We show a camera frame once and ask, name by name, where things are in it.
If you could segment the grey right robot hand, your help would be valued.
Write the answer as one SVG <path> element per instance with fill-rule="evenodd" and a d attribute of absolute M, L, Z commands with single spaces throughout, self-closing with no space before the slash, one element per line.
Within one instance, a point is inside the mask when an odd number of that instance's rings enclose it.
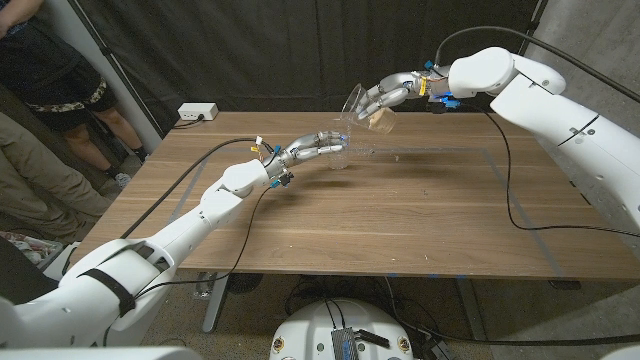
<path fill-rule="evenodd" d="M 381 108 L 396 106 L 405 100 L 450 94 L 448 77 L 434 70 L 400 72 L 383 78 L 366 91 L 356 105 L 358 119 L 373 115 Z"/>

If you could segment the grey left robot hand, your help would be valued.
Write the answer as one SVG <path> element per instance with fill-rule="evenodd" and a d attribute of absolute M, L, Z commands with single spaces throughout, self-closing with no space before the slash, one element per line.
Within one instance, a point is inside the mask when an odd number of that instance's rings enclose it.
<path fill-rule="evenodd" d="M 275 150 L 263 165 L 269 178 L 319 155 L 338 153 L 349 144 L 348 136 L 337 131 L 322 131 L 301 136 L 280 150 Z"/>

